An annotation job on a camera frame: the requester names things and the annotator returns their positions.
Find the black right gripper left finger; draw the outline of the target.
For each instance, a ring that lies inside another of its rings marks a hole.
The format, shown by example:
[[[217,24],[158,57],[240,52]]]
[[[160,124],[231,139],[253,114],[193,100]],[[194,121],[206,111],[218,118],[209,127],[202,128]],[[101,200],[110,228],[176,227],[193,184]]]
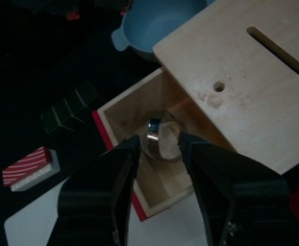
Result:
[[[138,157],[133,135],[68,178],[46,246],[126,246]]]

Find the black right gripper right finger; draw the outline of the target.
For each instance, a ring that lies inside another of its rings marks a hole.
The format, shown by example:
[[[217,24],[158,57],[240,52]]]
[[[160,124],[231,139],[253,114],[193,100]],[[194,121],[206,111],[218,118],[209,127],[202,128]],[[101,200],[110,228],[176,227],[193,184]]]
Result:
[[[208,246],[299,246],[283,176],[196,135],[180,133],[178,146]]]

